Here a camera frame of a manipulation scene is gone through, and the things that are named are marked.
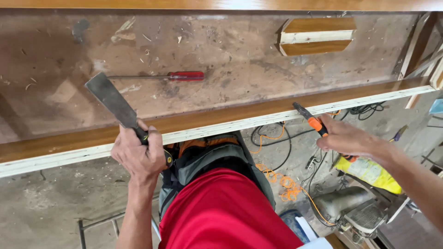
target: chisel blade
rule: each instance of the chisel blade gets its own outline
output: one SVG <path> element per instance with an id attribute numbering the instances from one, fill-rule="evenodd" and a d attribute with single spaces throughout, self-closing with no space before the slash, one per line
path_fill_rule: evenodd
<path id="1" fill-rule="evenodd" d="M 102 72 L 92 77 L 85 87 L 108 108 L 125 128 L 136 128 L 137 114 Z"/>

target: yellow bag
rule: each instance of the yellow bag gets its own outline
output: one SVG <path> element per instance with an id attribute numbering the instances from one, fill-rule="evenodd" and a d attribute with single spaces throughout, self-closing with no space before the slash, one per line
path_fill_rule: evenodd
<path id="1" fill-rule="evenodd" d="M 401 187 L 394 178 L 378 163 L 371 159 L 358 157 L 353 163 L 340 157 L 335 167 L 374 187 L 385 189 L 394 194 L 400 194 Z"/>

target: chisel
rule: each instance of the chisel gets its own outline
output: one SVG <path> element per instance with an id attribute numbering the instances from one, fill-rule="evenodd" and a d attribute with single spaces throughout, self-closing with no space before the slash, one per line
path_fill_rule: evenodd
<path id="1" fill-rule="evenodd" d="M 148 144 L 148 133 L 137 124 L 137 114 L 109 81 L 104 73 L 92 77 L 85 87 L 104 105 L 124 128 L 132 128 L 136 132 L 142 145 Z M 166 166 L 172 166 L 172 156 L 164 151 Z"/>
<path id="2" fill-rule="evenodd" d="M 300 113 L 300 115 L 302 115 L 307 120 L 309 126 L 314 128 L 314 130 L 316 130 L 320 134 L 320 136 L 329 135 L 326 126 L 319 119 L 315 118 L 308 110 L 306 110 L 297 102 L 294 102 L 292 105 Z M 358 158 L 358 156 L 344 155 L 342 153 L 340 153 L 340 155 L 350 162 L 355 162 Z"/>

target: hand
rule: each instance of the hand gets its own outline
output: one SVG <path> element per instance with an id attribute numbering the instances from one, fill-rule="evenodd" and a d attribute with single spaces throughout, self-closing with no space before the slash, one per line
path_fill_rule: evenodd
<path id="1" fill-rule="evenodd" d="M 371 135 L 350 123 L 337 121 L 327 114 L 319 117 L 326 126 L 329 136 L 319 138 L 317 146 L 328 151 L 335 150 L 351 156 L 372 156 L 373 152 L 386 143 L 385 140 Z"/>
<path id="2" fill-rule="evenodd" d="M 131 175 L 131 181 L 141 186 L 151 178 L 158 177 L 166 167 L 166 159 L 160 132 L 154 126 L 148 128 L 140 119 L 137 123 L 148 131 L 149 146 L 141 144 L 132 128 L 123 128 L 120 125 L 120 134 L 115 139 L 111 156 L 125 167 Z"/>

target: concrete floor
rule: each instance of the concrete floor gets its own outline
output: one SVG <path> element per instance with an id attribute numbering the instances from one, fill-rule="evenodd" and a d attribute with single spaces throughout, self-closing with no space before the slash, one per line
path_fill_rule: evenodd
<path id="1" fill-rule="evenodd" d="M 381 136 L 392 138 L 403 126 L 409 125 L 397 145 L 408 155 L 420 161 L 443 140 L 443 129 L 426 127 L 442 126 L 442 121 L 431 119 L 427 114 L 429 107 L 439 93 L 424 94 L 414 109 L 403 109 L 407 98 L 388 101 L 386 110 L 375 113 L 365 121 L 358 121 L 356 116 L 348 115 L 345 121 Z M 293 120 L 286 124 L 291 135 L 309 129 L 303 120 Z M 251 129 L 242 130 L 248 147 L 258 148 L 250 141 Z M 263 130 L 268 136 L 279 136 L 281 127 L 268 125 Z M 279 173 L 290 176 L 297 182 L 307 178 L 313 169 L 306 170 L 309 158 L 315 153 L 315 141 L 318 134 L 311 132 L 292 139 L 292 153 Z M 268 168 L 275 168 L 286 157 L 289 150 L 287 141 L 262 148 L 254 154 L 256 163 L 263 163 Z M 432 155 L 433 160 L 442 158 L 441 151 Z M 313 186 L 320 184 L 324 192 L 340 186 L 337 171 L 330 170 L 333 162 L 329 153 L 313 180 Z M 129 176 L 125 169 L 112 158 L 102 158 L 82 163 L 75 163 L 59 168 L 16 175 L 0 179 L 0 245 L 2 248 L 80 248 L 77 219 L 84 218 L 85 225 L 106 217 L 124 212 L 127 198 Z M 276 212 L 289 208 L 299 209 L 320 236 L 329 233 L 329 228 L 321 225 L 313 216 L 307 198 L 299 193 L 295 202 L 283 202 L 279 193 L 283 190 L 277 183 L 271 183 L 276 198 Z M 153 213 L 158 212 L 158 203 L 153 203 Z M 92 228 L 85 233 L 89 249 L 113 248 L 116 237 L 112 224 Z M 154 248 L 158 239 L 153 232 Z"/>

